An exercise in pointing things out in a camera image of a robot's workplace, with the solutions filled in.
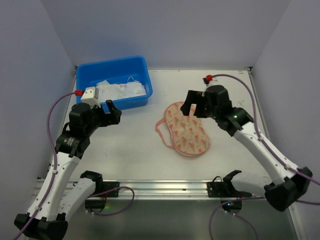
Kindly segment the aluminium mounting rail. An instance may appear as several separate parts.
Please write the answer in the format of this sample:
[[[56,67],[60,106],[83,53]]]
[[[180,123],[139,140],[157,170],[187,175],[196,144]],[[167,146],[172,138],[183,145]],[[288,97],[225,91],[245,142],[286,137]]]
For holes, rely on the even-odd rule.
[[[70,192],[76,185],[77,179],[67,183],[63,196]],[[38,179],[34,187],[31,200],[35,200],[43,179]],[[130,187],[134,190],[135,200],[217,200],[221,196],[209,197],[207,183],[210,180],[104,180],[104,189],[116,187]],[[265,190],[262,185],[255,185],[256,182],[248,179],[231,180],[233,187],[239,192],[251,193],[254,197],[264,197]],[[118,197],[111,197],[112,200],[130,200],[132,192],[128,189],[118,191]]]

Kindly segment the floral mesh laundry bag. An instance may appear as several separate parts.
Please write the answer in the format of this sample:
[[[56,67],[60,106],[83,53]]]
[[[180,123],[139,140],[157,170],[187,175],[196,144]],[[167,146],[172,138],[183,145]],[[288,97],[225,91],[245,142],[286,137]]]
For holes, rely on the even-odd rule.
[[[168,148],[175,149],[186,157],[199,157],[209,150],[210,138],[201,120],[194,116],[196,107],[193,105],[189,115],[185,116],[181,111],[182,105],[182,101],[169,105],[164,111],[163,118],[155,124],[155,131]],[[170,142],[166,142],[160,130],[162,124],[169,130]]]

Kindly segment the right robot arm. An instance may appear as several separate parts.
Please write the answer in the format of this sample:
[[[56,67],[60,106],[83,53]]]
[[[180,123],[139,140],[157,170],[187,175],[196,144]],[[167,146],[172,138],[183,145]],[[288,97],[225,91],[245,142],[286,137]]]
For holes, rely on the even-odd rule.
[[[205,91],[189,90],[180,108],[184,116],[195,105],[194,116],[212,118],[218,127],[240,142],[268,173],[272,182],[263,187],[268,203],[283,212],[303,196],[313,176],[308,167],[300,168],[281,154],[260,132],[252,116],[241,107],[234,107],[227,89],[213,85]]]

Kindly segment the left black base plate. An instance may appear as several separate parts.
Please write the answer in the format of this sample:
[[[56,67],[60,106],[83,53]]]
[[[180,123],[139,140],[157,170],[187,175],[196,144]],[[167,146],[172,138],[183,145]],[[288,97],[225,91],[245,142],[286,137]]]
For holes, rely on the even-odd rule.
[[[118,187],[120,187],[119,181],[103,181],[98,184],[98,187],[89,197],[117,198],[119,196]]]

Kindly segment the white bra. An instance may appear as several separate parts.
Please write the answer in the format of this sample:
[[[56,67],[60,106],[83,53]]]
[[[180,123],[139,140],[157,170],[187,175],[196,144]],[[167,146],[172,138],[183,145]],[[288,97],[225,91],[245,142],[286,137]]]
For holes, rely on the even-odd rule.
[[[110,83],[107,80],[96,84],[98,89],[98,101],[121,100],[132,97],[145,96],[147,94],[144,85],[130,76],[124,83]]]

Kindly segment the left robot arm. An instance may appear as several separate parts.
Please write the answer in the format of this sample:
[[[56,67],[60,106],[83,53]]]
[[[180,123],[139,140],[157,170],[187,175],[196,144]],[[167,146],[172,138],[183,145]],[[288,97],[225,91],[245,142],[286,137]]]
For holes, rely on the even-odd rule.
[[[14,220],[20,235],[35,240],[63,239],[77,208],[89,196],[103,191],[102,174],[86,170],[73,189],[65,193],[72,173],[90,145],[91,135],[100,127],[120,123],[122,111],[112,100],[105,103],[108,113],[97,104],[81,102],[72,106],[69,121],[53,146],[53,160],[41,189],[27,212],[19,213]]]

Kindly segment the blue plastic bin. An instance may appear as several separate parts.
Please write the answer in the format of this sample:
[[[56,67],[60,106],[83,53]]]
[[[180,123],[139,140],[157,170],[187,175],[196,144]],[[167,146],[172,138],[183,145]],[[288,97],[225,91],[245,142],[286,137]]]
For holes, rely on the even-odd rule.
[[[140,55],[81,64],[75,72],[75,87],[84,91],[104,80],[110,84],[126,84],[130,77],[143,85],[146,94],[113,100],[113,104],[119,110],[146,106],[153,94],[153,87],[147,62]]]

